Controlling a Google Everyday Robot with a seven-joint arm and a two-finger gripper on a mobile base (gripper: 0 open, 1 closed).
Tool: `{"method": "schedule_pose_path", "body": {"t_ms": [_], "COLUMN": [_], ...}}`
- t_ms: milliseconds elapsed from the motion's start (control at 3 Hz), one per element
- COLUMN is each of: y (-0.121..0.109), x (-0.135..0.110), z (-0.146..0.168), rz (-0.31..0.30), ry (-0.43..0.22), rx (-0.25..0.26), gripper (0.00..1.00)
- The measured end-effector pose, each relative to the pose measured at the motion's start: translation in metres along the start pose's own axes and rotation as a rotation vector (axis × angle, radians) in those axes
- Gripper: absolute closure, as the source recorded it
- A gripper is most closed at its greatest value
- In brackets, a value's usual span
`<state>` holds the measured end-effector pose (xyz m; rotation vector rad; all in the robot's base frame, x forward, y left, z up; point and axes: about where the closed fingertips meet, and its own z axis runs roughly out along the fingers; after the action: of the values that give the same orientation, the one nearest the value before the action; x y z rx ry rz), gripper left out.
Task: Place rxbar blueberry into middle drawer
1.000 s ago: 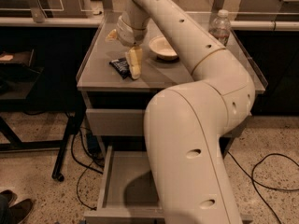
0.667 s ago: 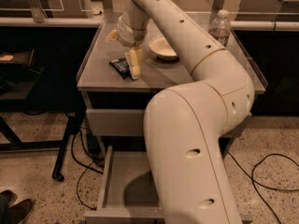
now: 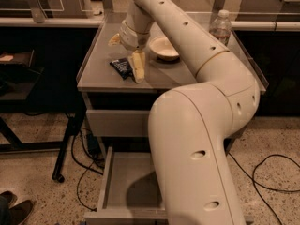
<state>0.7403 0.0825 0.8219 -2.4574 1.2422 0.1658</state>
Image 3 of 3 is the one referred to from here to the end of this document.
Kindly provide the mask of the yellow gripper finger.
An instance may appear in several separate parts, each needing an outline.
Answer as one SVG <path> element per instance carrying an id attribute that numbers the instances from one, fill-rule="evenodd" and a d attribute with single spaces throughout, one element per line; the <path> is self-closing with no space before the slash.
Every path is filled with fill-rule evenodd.
<path id="1" fill-rule="evenodd" d="M 119 34 L 113 35 L 108 43 L 109 46 L 114 46 L 114 45 L 119 45 L 119 44 L 120 44 L 120 35 Z"/>
<path id="2" fill-rule="evenodd" d="M 132 68 L 135 82 L 142 83 L 144 80 L 145 53 L 143 51 L 136 50 L 129 57 L 129 63 Z"/>

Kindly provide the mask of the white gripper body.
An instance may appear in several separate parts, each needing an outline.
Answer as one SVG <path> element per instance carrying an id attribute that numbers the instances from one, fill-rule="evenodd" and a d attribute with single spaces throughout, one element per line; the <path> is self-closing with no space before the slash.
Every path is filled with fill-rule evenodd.
<path id="1" fill-rule="evenodd" d="M 120 29 L 120 42 L 127 49 L 131 51 L 142 50 L 146 44 L 148 39 L 150 38 L 150 34 L 141 34 L 134 30 L 132 30 L 127 24 L 126 21 L 122 21 Z"/>

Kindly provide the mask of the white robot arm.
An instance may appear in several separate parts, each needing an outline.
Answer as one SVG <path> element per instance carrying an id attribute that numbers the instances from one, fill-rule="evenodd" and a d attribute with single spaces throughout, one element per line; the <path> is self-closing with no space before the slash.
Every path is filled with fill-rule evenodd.
<path id="1" fill-rule="evenodd" d="M 169 225 L 246 225 L 223 142 L 258 109 L 260 87 L 246 65 L 172 0 L 132 0 L 119 30 L 134 51 L 157 24 L 196 82 L 162 94 L 148 137 Z"/>

